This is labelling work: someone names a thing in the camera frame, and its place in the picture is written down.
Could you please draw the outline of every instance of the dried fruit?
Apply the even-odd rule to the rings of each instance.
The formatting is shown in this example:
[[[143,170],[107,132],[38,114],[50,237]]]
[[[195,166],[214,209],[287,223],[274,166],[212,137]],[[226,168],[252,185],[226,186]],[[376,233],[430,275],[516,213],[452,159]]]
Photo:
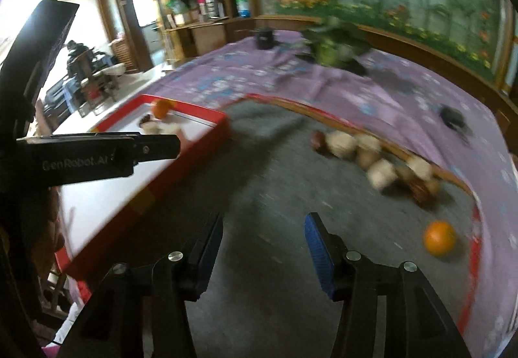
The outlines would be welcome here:
[[[139,127],[142,127],[142,124],[144,124],[145,122],[149,122],[151,121],[151,114],[146,114],[144,115],[141,120],[138,122],[138,126]]]
[[[426,181],[425,185],[433,198],[437,197],[442,188],[441,182],[436,178],[433,178],[430,181]]]
[[[426,183],[419,178],[410,181],[408,183],[408,187],[410,188],[410,191],[412,191],[412,198],[415,204],[419,207],[424,207],[430,204],[434,198],[426,186]]]
[[[313,131],[309,141],[311,148],[320,154],[327,152],[327,143],[325,141],[325,134],[322,131]]]
[[[415,172],[406,165],[399,165],[395,167],[395,172],[400,181],[406,185],[417,178]]]

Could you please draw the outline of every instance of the mushroom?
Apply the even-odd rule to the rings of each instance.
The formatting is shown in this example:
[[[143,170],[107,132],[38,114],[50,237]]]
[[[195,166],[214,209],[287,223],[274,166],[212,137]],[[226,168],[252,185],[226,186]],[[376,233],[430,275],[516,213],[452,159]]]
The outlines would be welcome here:
[[[380,159],[367,171],[367,179],[372,187],[378,191],[383,191],[397,180],[397,174],[394,166],[388,160]]]
[[[356,163],[366,171],[381,158],[381,143],[368,134],[358,134],[356,142],[358,143]]]
[[[432,165],[420,156],[411,156],[408,158],[407,166],[423,181],[430,181],[434,176]]]
[[[333,131],[325,136],[329,151],[341,159],[351,159],[356,151],[356,139],[343,131]]]

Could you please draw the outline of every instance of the screw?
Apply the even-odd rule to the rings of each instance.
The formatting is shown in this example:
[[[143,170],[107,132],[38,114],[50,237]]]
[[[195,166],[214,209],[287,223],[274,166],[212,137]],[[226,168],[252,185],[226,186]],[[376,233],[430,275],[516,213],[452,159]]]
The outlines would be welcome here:
[[[125,263],[117,263],[115,266],[111,268],[113,274],[123,274],[128,269],[128,265]]]
[[[181,251],[173,251],[172,253],[169,254],[169,256],[167,256],[167,258],[170,261],[180,261],[180,260],[182,260],[182,257],[183,257],[183,253]]]
[[[350,260],[350,261],[358,261],[362,258],[362,255],[358,251],[351,250],[351,251],[347,252],[345,257],[347,260]]]
[[[418,267],[415,263],[412,263],[411,261],[405,261],[405,264],[403,264],[403,268],[407,271],[407,272],[415,272],[416,270],[418,270]]]

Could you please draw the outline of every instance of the blue gripper pad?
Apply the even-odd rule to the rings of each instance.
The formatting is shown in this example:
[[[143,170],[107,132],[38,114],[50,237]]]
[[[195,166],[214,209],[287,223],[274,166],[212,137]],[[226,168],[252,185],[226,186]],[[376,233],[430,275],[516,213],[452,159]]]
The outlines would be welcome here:
[[[197,271],[195,285],[197,299],[209,286],[210,276],[218,256],[222,238],[223,216],[218,214],[208,222],[202,236],[196,241],[189,255],[188,265],[191,269],[196,269]]]
[[[330,234],[325,229],[318,213],[307,214],[304,222],[304,234],[322,291],[330,299],[334,300],[337,286],[333,275],[335,273],[335,266],[338,263],[336,262],[336,257],[335,262],[333,262],[331,252],[329,251],[329,248],[332,247],[326,246]]]

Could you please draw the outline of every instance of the orange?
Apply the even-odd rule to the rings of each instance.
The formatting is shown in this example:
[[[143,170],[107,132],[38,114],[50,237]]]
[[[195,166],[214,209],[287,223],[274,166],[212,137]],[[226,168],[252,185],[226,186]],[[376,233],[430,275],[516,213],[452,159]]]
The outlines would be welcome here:
[[[169,99],[157,99],[151,104],[151,112],[157,120],[163,120],[175,103]]]
[[[433,221],[426,229],[424,246],[432,256],[440,257],[450,253],[455,247],[457,233],[448,222]]]

